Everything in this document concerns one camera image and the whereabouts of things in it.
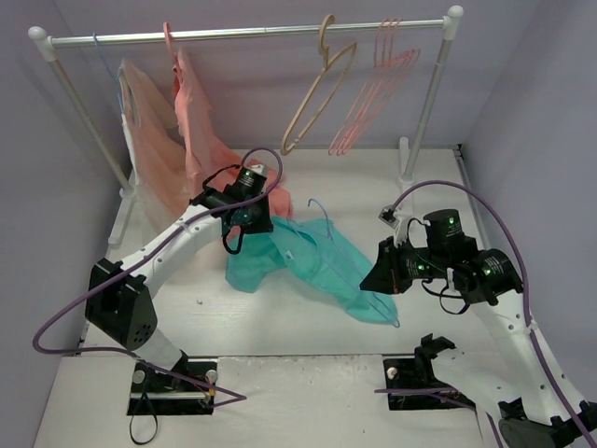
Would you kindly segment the teal t shirt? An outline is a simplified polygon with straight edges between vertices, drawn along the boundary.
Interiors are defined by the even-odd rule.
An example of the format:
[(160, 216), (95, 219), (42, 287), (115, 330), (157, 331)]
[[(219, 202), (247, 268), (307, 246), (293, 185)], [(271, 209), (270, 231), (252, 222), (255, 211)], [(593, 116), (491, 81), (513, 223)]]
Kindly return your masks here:
[(360, 288), (373, 264), (332, 220), (273, 217), (271, 221), (272, 232), (245, 236), (241, 252), (228, 257), (225, 278), (234, 289), (254, 293), (267, 274), (287, 269), (308, 286), (333, 296), (352, 318), (399, 326), (391, 296)]

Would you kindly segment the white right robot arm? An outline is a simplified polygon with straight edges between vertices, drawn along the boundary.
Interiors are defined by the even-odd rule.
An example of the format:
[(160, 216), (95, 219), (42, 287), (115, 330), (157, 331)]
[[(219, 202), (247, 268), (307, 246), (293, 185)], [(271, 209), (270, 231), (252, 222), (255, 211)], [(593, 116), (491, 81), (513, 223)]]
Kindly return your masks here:
[(455, 209), (423, 218), (426, 244), (415, 247), (409, 227), (379, 244), (364, 291), (404, 294), (416, 281), (442, 280), (489, 331), (512, 380), (475, 366), (446, 337), (428, 334), (415, 348), (407, 377), (418, 395), (437, 386), (463, 394), (497, 424), (509, 447), (568, 447), (596, 428), (596, 405), (569, 382), (530, 315), (525, 287), (508, 256), (480, 249), (464, 234)]

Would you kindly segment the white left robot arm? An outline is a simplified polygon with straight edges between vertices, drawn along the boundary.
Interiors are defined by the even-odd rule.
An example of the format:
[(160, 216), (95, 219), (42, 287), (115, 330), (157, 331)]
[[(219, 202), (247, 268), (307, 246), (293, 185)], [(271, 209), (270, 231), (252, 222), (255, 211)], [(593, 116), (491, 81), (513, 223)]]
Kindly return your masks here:
[(90, 273), (85, 317), (122, 349), (155, 365), (153, 381), (173, 392), (187, 379), (187, 355), (161, 332), (153, 300), (160, 288), (201, 249), (240, 235), (268, 233), (267, 168), (241, 166), (222, 190), (206, 186), (184, 214), (128, 257), (101, 259)]

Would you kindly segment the salmon pink t shirt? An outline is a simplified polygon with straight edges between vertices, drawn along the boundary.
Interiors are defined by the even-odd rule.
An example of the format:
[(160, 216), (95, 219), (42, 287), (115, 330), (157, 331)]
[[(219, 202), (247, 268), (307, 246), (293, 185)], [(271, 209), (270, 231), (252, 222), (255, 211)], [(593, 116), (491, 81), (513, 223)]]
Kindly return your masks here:
[(215, 135), (210, 120), (212, 107), (186, 51), (179, 49), (176, 59), (174, 111), (185, 142), (190, 194), (196, 197), (203, 191), (203, 181), (220, 169), (224, 171), (218, 173), (210, 185), (222, 190), (233, 183), (238, 174), (233, 166), (240, 164), (242, 157)]

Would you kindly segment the blue hanger holding shirt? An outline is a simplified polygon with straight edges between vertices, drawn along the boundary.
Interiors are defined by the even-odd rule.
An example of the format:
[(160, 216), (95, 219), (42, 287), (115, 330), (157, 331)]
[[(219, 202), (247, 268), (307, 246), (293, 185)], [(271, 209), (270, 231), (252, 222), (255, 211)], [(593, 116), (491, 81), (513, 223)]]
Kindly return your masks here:
[(93, 44), (94, 44), (94, 48), (95, 48), (95, 50), (97, 52), (97, 55), (99, 56), (99, 58), (100, 58), (100, 60), (101, 60), (101, 62), (103, 64), (103, 66), (104, 66), (104, 69), (105, 69), (106, 73), (112, 79), (112, 82), (114, 84), (114, 88), (116, 90), (117, 98), (118, 98), (118, 107), (119, 107), (120, 113), (123, 113), (124, 108), (123, 108), (122, 91), (121, 91), (121, 87), (120, 87), (120, 84), (119, 84), (119, 78), (118, 78), (117, 74), (111, 69), (110, 65), (108, 64), (108, 62), (107, 62), (107, 60), (106, 60), (106, 58), (104, 56), (104, 53), (103, 53), (103, 51), (101, 49), (101, 45), (100, 45), (99, 40), (97, 38), (97, 34), (93, 33), (92, 34), (92, 39), (93, 39)]

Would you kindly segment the pale peach t shirt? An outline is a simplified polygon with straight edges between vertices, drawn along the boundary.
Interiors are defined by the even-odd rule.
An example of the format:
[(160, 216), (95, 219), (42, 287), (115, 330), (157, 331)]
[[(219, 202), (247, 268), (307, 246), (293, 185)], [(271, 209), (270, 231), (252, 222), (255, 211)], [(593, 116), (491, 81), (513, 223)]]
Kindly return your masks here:
[(155, 235), (187, 208), (186, 150), (172, 138), (178, 130), (173, 107), (147, 74), (124, 60), (118, 69), (118, 86), (136, 201), (148, 233)]

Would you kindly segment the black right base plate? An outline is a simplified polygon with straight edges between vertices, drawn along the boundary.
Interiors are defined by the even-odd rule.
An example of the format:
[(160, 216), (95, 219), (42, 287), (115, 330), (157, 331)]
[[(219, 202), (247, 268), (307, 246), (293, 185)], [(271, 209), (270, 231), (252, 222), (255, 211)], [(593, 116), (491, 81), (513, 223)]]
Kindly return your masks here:
[(396, 390), (382, 392), (392, 412), (476, 410), (475, 403), (453, 386), (419, 377), (414, 357), (386, 357), (382, 365), (385, 374), (382, 389)]

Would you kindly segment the beige plastic hanger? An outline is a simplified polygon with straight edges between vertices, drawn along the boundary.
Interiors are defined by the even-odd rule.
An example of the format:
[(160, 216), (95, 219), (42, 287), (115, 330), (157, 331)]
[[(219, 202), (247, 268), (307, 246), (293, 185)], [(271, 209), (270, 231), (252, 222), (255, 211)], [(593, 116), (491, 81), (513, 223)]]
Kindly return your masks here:
[(337, 51), (332, 51), (326, 40), (326, 34), (331, 30), (331, 25), (335, 23), (335, 16), (328, 14), (319, 27), (318, 53), (322, 60), (321, 70), (285, 130), (280, 145), (280, 152), (283, 156), (288, 156), (304, 142), (353, 66), (357, 50), (355, 41), (349, 42)]

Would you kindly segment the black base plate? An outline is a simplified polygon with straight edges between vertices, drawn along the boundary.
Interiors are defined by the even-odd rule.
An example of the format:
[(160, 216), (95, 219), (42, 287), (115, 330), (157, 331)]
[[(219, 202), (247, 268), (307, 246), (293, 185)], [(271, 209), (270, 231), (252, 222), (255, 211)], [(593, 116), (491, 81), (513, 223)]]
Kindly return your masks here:
[(382, 392), (392, 412), (476, 410), (475, 403), (453, 386), (419, 377), (414, 357), (386, 357), (382, 365), (385, 374), (382, 389), (396, 390)]
[(140, 362), (134, 365), (128, 416), (211, 415), (214, 404), (214, 394), (205, 386), (153, 371)]

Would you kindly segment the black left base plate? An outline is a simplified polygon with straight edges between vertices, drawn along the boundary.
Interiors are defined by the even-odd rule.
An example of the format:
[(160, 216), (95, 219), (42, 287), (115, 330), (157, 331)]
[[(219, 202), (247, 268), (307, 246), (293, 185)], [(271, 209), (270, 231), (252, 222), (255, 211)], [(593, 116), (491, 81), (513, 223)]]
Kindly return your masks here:
[(128, 416), (211, 415), (214, 404), (214, 394), (205, 386), (153, 371), (140, 362), (134, 365)]

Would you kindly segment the white metal clothes rack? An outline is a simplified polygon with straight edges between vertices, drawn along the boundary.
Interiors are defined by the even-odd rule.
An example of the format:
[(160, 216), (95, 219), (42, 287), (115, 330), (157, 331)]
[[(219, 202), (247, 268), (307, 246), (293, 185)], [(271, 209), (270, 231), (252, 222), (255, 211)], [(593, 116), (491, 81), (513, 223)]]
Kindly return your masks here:
[[(461, 6), (454, 5), (450, 7), (442, 18), (433, 20), (401, 21), (398, 24), (399, 29), (441, 29), (443, 36), (438, 51), (437, 60), (429, 82), (427, 94), (423, 103), (423, 109), (417, 125), (414, 140), (411, 144), (408, 139), (403, 137), (399, 143), (399, 153), (401, 162), (400, 182), (408, 185), (413, 182), (414, 170), (421, 149), (423, 137), (433, 110), (434, 102), (437, 98), (437, 91), (444, 72), (446, 62), (448, 61), (451, 44), (457, 35), (457, 31), (464, 16), (464, 9)], [(281, 35), (306, 35), (315, 34), (320, 30), (318, 25), (284, 25), (284, 26), (261, 26), (249, 28), (215, 29), (215, 30), (196, 30), (181, 31), (172, 33), (174, 41), (192, 42), (192, 41), (210, 41), (224, 39), (245, 39), (245, 38), (265, 38)], [(59, 49), (73, 49), (92, 47), (98, 43), (104, 47), (120, 45), (153, 44), (162, 42), (166, 39), (165, 33), (138, 33), (124, 35), (100, 35), (93, 36), (74, 36), (74, 37), (53, 37), (48, 35), (46, 30), (40, 26), (33, 26), (28, 30), (28, 37), (34, 43), (42, 58), (55, 74), (64, 92), (67, 94), (76, 112), (80, 116), (83, 124), (89, 131), (96, 146), (102, 152), (113, 175), (120, 184), (121, 202), (115, 218), (108, 245), (117, 247), (121, 244), (124, 232), (132, 212), (133, 197), (132, 180), (133, 176), (126, 176), (119, 166), (115, 156), (112, 154), (104, 139), (90, 117), (90, 113), (84, 105), (81, 96), (76, 91), (66, 70), (59, 60), (57, 51)]]

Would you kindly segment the pink hanger holding shirt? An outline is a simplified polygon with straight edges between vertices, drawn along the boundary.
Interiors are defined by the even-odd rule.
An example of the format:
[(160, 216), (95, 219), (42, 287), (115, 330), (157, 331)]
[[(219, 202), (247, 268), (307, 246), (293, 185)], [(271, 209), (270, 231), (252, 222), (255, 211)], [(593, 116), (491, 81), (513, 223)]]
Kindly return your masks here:
[(174, 40), (172, 37), (171, 25), (169, 22), (165, 21), (162, 25), (162, 28), (163, 28), (165, 43), (166, 43), (167, 49), (169, 51), (169, 54), (170, 54), (172, 62), (173, 62), (173, 71), (174, 71), (176, 77), (179, 80), (181, 80), (182, 79), (182, 70), (181, 70), (180, 63), (178, 61), (178, 55), (177, 55), (176, 51), (174, 50)]

